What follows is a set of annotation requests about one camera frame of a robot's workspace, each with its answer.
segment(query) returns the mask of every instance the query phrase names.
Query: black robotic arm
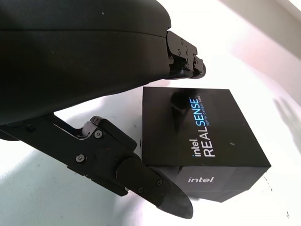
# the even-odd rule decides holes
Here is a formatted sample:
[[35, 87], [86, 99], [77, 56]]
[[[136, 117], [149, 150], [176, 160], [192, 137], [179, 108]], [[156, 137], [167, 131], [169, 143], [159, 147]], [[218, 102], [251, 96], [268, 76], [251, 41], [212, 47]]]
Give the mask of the black robotic arm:
[[53, 112], [160, 79], [201, 78], [197, 49], [155, 0], [2, 0], [0, 138], [21, 140], [118, 195], [191, 218], [189, 198], [106, 119], [74, 129]]

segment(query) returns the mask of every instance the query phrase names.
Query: box top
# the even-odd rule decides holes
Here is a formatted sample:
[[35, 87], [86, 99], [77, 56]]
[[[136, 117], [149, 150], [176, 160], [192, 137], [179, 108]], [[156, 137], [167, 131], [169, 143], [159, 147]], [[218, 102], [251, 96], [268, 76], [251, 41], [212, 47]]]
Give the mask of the box top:
[[270, 167], [228, 89], [144, 87], [142, 161]]

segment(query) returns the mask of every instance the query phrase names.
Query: metal bracket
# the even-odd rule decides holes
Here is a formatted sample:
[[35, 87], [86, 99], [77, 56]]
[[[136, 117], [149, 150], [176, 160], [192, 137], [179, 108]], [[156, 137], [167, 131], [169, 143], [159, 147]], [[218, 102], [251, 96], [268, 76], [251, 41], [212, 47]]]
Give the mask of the metal bracket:
[[106, 119], [94, 116], [75, 129], [49, 114], [2, 125], [0, 132], [5, 134], [2, 137], [21, 140], [120, 196], [129, 188], [163, 211], [192, 217], [193, 208], [185, 193], [146, 167], [134, 153], [136, 142]]
[[203, 60], [197, 57], [195, 46], [168, 31], [166, 36], [170, 75], [175, 78], [201, 78], [205, 75]]

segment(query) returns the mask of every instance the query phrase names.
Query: white table surface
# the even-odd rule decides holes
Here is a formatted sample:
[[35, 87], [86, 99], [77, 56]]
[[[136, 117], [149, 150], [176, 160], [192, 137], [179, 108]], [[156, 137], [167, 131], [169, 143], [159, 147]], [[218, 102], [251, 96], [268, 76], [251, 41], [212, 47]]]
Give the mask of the white table surface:
[[[233, 54], [246, 34], [277, 44], [218, 1], [160, 2], [172, 18], [171, 30], [197, 46], [207, 75], [150, 86], [230, 89], [272, 167], [249, 191], [224, 203], [192, 200], [194, 217], [186, 220], [133, 193], [119, 197], [22, 142], [0, 140], [1, 226], [301, 225], [301, 108], [271, 78]], [[56, 115], [74, 127], [102, 116], [139, 144], [141, 101], [142, 88], [137, 88]], [[140, 155], [140, 147], [135, 152]]]

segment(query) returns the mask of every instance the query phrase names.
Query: intel realsense box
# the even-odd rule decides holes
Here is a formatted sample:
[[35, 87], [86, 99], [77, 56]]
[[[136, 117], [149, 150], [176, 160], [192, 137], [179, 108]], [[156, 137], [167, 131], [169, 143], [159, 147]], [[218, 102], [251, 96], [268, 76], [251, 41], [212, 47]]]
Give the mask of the intel realsense box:
[[218, 202], [271, 167], [227, 89], [144, 87], [142, 161], [186, 194]]

